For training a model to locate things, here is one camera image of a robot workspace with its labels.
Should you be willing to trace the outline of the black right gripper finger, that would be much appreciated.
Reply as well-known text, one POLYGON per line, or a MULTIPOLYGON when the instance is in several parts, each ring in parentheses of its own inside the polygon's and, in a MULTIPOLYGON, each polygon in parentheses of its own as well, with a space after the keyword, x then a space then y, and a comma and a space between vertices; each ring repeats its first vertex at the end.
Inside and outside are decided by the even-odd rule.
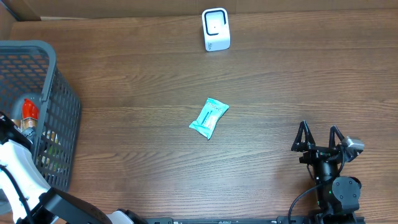
POLYGON ((310 132, 308 124, 303 120, 298 128, 297 135, 292 144, 291 151, 306 152, 316 146, 315 140, 310 132))
POLYGON ((338 127, 334 125, 330 128, 329 144, 328 144, 329 148, 336 147, 335 137, 337 137, 340 141, 344 140, 345 138, 341 133, 341 131, 338 129, 338 127))

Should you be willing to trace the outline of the teal wet wipes pack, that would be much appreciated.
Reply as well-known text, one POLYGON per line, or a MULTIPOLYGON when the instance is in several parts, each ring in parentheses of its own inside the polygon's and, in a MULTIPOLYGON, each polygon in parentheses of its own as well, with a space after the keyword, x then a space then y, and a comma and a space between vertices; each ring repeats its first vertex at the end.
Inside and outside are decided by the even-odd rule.
POLYGON ((229 105, 216 99, 207 98, 198 118, 189 125, 189 128, 196 130, 207 140, 210 140, 217 122, 228 109, 229 105))

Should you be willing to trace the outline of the orange biscuit roll pack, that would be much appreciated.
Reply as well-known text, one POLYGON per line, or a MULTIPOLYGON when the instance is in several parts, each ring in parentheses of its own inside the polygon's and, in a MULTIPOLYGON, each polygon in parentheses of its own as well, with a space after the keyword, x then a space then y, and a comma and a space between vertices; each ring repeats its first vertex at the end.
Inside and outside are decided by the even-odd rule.
POLYGON ((22 105, 21 129, 24 131, 27 128, 36 128, 39 113, 38 107, 30 99, 25 98, 22 105))

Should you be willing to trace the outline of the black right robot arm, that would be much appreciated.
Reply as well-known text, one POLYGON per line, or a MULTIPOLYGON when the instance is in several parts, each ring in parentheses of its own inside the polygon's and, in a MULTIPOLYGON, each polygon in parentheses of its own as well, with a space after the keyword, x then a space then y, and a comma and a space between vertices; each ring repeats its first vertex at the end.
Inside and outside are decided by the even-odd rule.
POLYGON ((353 161, 364 150, 362 140, 344 136, 332 126, 327 146, 318 146, 306 121, 299 125, 291 150, 301 152, 301 164, 307 165, 308 173, 315 186, 301 193, 291 204, 287 223, 365 223, 364 217, 358 217, 359 198, 362 184, 359 179, 342 176, 345 164, 353 161), (312 210, 303 217, 292 215, 295 204, 307 194, 315 192, 318 210, 312 210))

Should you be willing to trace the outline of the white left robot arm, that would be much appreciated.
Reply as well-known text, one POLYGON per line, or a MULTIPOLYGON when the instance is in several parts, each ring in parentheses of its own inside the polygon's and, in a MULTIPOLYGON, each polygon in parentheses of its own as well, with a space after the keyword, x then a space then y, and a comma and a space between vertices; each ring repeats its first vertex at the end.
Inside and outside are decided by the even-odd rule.
POLYGON ((96 206, 51 187, 32 160, 29 141, 1 113, 1 189, 11 206, 14 223, 146 224, 130 210, 105 214, 96 206))

